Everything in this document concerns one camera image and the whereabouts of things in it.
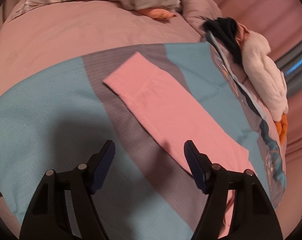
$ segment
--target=pink curtain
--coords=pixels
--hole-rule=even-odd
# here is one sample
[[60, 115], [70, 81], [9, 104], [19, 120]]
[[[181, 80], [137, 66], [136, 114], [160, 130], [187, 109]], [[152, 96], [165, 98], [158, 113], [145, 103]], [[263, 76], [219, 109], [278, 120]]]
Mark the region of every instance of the pink curtain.
[[214, 0], [225, 17], [261, 33], [277, 60], [302, 40], [302, 5], [299, 0]]

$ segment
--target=pink cloth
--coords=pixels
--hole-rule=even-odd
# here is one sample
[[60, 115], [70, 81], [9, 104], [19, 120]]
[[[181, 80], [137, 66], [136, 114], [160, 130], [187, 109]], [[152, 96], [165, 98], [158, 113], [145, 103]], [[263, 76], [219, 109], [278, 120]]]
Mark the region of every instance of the pink cloth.
[[[155, 141], [186, 171], [183, 145], [192, 140], [212, 163], [230, 171], [254, 171], [248, 150], [235, 142], [203, 107], [166, 71], [135, 53], [108, 76], [108, 85]], [[233, 211], [230, 192], [225, 215], [227, 235]]]

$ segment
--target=pink bedsheet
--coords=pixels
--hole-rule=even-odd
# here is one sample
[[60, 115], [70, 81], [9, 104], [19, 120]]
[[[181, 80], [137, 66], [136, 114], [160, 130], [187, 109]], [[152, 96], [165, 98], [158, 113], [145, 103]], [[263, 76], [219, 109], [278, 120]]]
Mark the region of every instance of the pink bedsheet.
[[[107, 1], [67, 2], [36, 8], [4, 24], [0, 32], [0, 96], [21, 80], [64, 60], [96, 51], [152, 43], [199, 42], [181, 15], [170, 23], [123, 10]], [[270, 113], [246, 74], [222, 46], [232, 71], [265, 111], [269, 136], [279, 143]], [[284, 160], [286, 144], [280, 147]]]

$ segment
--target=metal screw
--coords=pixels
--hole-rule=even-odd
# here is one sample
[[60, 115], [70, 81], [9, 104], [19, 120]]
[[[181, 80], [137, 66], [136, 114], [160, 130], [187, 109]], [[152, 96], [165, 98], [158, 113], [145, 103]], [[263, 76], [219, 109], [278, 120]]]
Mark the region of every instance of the metal screw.
[[51, 176], [51, 175], [53, 175], [53, 173], [54, 173], [53, 170], [48, 170], [48, 171], [46, 171], [45, 175]]
[[252, 170], [247, 169], [246, 170], [246, 174], [249, 175], [249, 176], [252, 176], [254, 173], [253, 173]]
[[87, 165], [85, 163], [81, 163], [78, 165], [79, 170], [85, 170], [87, 168]]
[[221, 166], [220, 166], [218, 163], [214, 163], [214, 164], [212, 164], [212, 168], [213, 168], [214, 170], [220, 170], [220, 169], [221, 169]]

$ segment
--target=blue light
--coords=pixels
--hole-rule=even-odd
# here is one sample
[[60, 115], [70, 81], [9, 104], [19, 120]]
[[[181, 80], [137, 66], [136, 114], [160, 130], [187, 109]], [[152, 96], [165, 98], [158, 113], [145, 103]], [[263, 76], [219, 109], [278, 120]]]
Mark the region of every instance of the blue light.
[[297, 68], [299, 68], [301, 64], [302, 64], [302, 59], [299, 60], [293, 67], [291, 67], [291, 68], [285, 73], [285, 76], [287, 77], [288, 75], [290, 75], [293, 71], [295, 71]]

